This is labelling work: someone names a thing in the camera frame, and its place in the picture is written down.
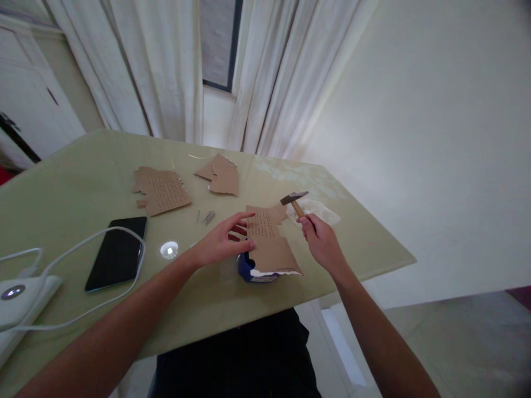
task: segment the hammer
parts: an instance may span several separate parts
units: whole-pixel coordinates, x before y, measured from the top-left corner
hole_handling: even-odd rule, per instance
[[[304,212],[300,208],[299,204],[297,203],[297,199],[301,199],[304,195],[307,195],[307,194],[308,194],[308,191],[299,192],[299,193],[292,192],[286,197],[283,197],[282,199],[280,199],[280,204],[282,206],[285,206],[288,203],[291,203],[291,205],[293,206],[293,209],[295,210],[295,213],[297,213],[297,216],[304,217]]]

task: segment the hand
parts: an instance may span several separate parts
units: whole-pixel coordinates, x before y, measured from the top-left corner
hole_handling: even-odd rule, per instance
[[[247,236],[247,231],[242,227],[247,227],[244,218],[252,217],[255,213],[236,213],[234,216],[220,222],[202,240],[197,242],[188,250],[192,262],[198,267],[216,263],[229,256],[248,252],[256,247],[253,240],[244,240],[229,232],[236,232]]]
[[[303,225],[303,234],[315,261],[333,278],[339,277],[344,271],[352,272],[332,227],[315,214],[300,217],[297,222]]]

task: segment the sheer curtain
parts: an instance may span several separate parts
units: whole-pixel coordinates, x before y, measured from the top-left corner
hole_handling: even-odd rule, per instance
[[[252,12],[249,38],[254,34],[262,40],[247,44],[243,67],[250,72],[242,74],[228,147],[289,158],[306,137],[326,85],[338,73],[345,41],[359,30],[355,15],[367,1],[267,3],[267,12],[260,2]],[[371,13],[377,0],[372,3]],[[361,23],[362,29],[367,22]]]
[[[107,127],[202,143],[198,1],[48,4]]]

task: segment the white wall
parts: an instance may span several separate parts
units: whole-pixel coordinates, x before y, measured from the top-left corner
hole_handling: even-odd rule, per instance
[[[531,18],[517,0],[382,0],[310,134],[418,259],[383,307],[531,284]]]
[[[203,145],[225,148],[231,130],[236,98],[203,86]]]
[[[86,132],[104,128],[96,102],[64,37],[34,36]]]

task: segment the white plastic bag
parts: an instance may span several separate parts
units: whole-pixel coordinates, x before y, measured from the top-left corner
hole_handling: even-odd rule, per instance
[[[297,203],[303,209],[304,214],[313,213],[329,225],[334,225],[335,223],[339,222],[339,220],[341,220],[340,216],[338,216],[332,210],[327,208],[321,202],[301,198],[297,200]],[[292,205],[288,205],[286,213],[291,219],[291,221],[300,226],[300,223],[297,222],[298,216],[295,213],[295,210],[293,209]]]

